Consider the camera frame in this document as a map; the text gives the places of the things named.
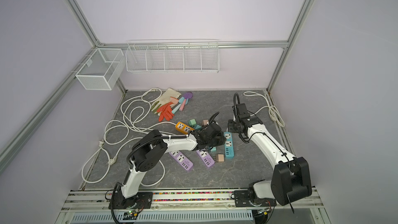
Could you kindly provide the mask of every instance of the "yellow connector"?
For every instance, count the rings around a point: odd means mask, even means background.
[[[189,131],[193,131],[194,129],[192,127],[187,126],[186,124],[182,122],[178,122],[176,124],[176,130],[179,132],[182,132],[184,134],[188,134]]]

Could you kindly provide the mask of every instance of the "wire shelf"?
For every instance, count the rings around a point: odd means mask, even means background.
[[[220,70],[216,40],[185,43],[143,41],[127,42],[126,66],[129,72],[191,73]]]
[[[76,73],[87,90],[112,90],[125,66],[121,49],[97,48]]]

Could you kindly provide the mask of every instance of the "coiled white cable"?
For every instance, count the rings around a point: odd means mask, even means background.
[[[256,115],[256,114],[257,114],[258,112],[260,112],[263,108],[268,107],[268,114],[269,114],[269,117],[270,117],[273,121],[275,121],[276,123],[278,123],[278,125],[279,125],[280,127],[285,127],[285,122],[283,121],[281,115],[279,114],[278,109],[277,109],[276,106],[274,106],[274,105],[271,106],[271,105],[269,104],[269,102],[268,102],[268,99],[267,99],[264,95],[259,94],[259,93],[256,93],[256,92],[252,92],[252,91],[246,91],[246,92],[243,93],[243,95],[245,95],[245,96],[261,96],[261,97],[263,97],[263,98],[266,100],[266,102],[267,102],[267,105],[266,105],[266,106],[261,107],[257,112],[255,112],[255,113],[252,114],[251,116]]]
[[[146,96],[149,92],[155,92],[155,91],[160,91],[160,95],[159,95],[156,99],[154,99],[154,100],[152,100],[152,101],[146,101],[146,100],[143,99],[143,97]],[[136,127],[136,126],[135,126],[135,123],[140,122],[141,120],[143,120],[143,119],[148,115],[148,113],[149,113],[150,110],[151,110],[151,103],[152,103],[152,102],[155,102],[160,96],[162,96],[162,90],[160,90],[160,89],[157,88],[157,87],[154,87],[154,88],[151,88],[151,89],[149,89],[148,91],[144,92],[144,94],[142,94],[142,95],[139,95],[139,96],[136,96],[136,97],[132,97],[132,98],[127,99],[126,101],[124,101],[124,102],[120,105],[120,111],[123,113],[123,122],[121,122],[121,121],[119,121],[119,120],[111,120],[110,122],[108,122],[108,123],[105,125],[105,130],[104,130],[104,135],[103,135],[103,141],[100,141],[100,142],[99,142],[99,149],[98,149],[98,150],[85,162],[85,164],[84,164],[83,167],[82,167],[82,179],[83,179],[83,181],[85,181],[86,183],[97,183],[97,182],[102,181],[102,179],[104,179],[104,178],[106,177],[106,175],[108,174],[110,166],[116,162],[116,160],[117,160],[117,155],[119,154],[119,152],[120,152],[120,150],[122,149],[122,147],[125,146],[128,142],[130,142],[130,141],[132,141],[132,140],[135,140],[135,139],[142,138],[142,137],[132,138],[132,139],[128,140],[127,142],[125,142],[122,146],[120,146],[120,148],[119,148],[119,149],[117,150],[117,152],[116,152],[116,155],[115,155],[112,159],[110,158],[109,153],[107,152],[107,150],[105,150],[105,149],[103,148],[103,144],[104,144],[104,143],[107,143],[108,145],[119,144],[119,143],[123,142],[123,141],[127,138],[127,136],[129,135],[130,130],[132,130],[132,131],[134,131],[134,132],[141,132],[141,133],[147,134],[148,132],[145,132],[145,131],[147,131],[147,130],[153,130],[153,129],[151,129],[152,127],[155,127],[155,126],[160,125],[160,124],[173,124],[173,125],[176,125],[176,124],[173,123],[173,122],[164,121],[164,122],[159,122],[159,123],[157,123],[157,124],[154,124],[153,126],[148,127],[148,128],[142,128],[142,127]],[[123,111],[123,105],[124,105],[126,102],[131,101],[131,100],[133,100],[133,101],[130,102],[129,105],[126,107],[126,109]],[[137,102],[137,101],[143,101],[143,102],[149,104],[149,109],[148,109],[147,113],[141,118],[141,116],[145,113],[145,109],[144,109],[144,107],[139,106],[139,107],[134,107],[134,108],[130,111],[129,116],[127,117],[127,116],[126,116],[126,112],[127,112],[128,108],[131,106],[131,104],[132,104],[133,102]],[[141,109],[142,109],[142,113],[141,113],[134,121],[132,121],[132,120],[131,120],[132,112],[133,112],[135,109],[138,109],[138,108],[141,108]],[[119,122],[121,125],[117,125],[117,126],[110,127],[110,128],[107,129],[108,125],[109,125],[110,123],[112,123],[112,122]],[[122,140],[120,140],[120,141],[118,141],[118,142],[116,142],[116,143],[110,143],[110,142],[107,141],[106,135],[107,135],[107,133],[108,133],[111,129],[116,128],[116,127],[125,127],[125,128],[127,129],[126,136],[125,136]],[[165,133],[165,134],[175,135],[174,133],[170,133],[170,132],[162,132],[162,131],[160,131],[160,132],[161,132],[161,133]],[[101,150],[103,150],[103,151],[106,153],[107,157],[108,157],[108,162],[107,162],[108,168],[107,168],[105,174],[104,174],[99,180],[97,180],[97,181],[88,181],[86,178],[84,178],[84,175],[83,175],[84,168],[86,167],[87,163],[88,163],[93,157],[95,157],[95,155],[96,155],[98,152],[100,152]],[[165,175],[165,173],[166,173],[166,169],[164,168],[164,165],[163,165],[162,161],[159,160],[159,162],[160,162],[161,166],[163,167],[163,175],[162,175],[161,179],[159,179],[157,182],[152,183],[152,184],[149,184],[149,185],[145,185],[145,184],[142,184],[142,183],[141,183],[142,186],[145,186],[145,187],[154,186],[154,185],[158,184],[158,183],[163,179],[163,177],[164,177],[164,175]]]

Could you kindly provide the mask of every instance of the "pink handle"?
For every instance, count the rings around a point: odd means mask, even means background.
[[[184,101],[181,104],[181,107],[179,108],[180,111],[184,110],[185,102],[187,99],[184,99]]]

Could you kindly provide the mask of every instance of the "wire basket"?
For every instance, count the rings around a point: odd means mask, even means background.
[[[218,43],[128,41],[127,71],[132,73],[218,72]]]
[[[97,48],[76,73],[87,90],[112,90],[125,66],[121,49]]]

